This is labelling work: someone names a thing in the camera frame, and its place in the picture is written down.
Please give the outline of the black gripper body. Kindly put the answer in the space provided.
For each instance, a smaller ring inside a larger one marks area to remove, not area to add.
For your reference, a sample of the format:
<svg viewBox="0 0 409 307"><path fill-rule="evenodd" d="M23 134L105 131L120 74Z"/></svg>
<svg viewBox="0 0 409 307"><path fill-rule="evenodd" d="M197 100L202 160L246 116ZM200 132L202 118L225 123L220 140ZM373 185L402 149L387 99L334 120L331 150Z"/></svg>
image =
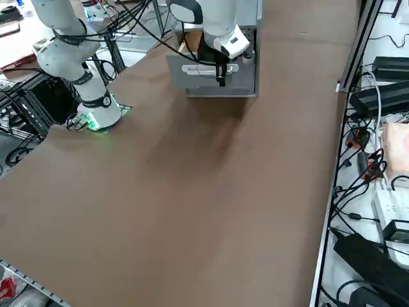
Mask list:
<svg viewBox="0 0 409 307"><path fill-rule="evenodd" d="M205 40L205 33L202 32L199 45L197 47L197 60L208 65L228 64L230 59L222 52L211 48Z"/></svg>

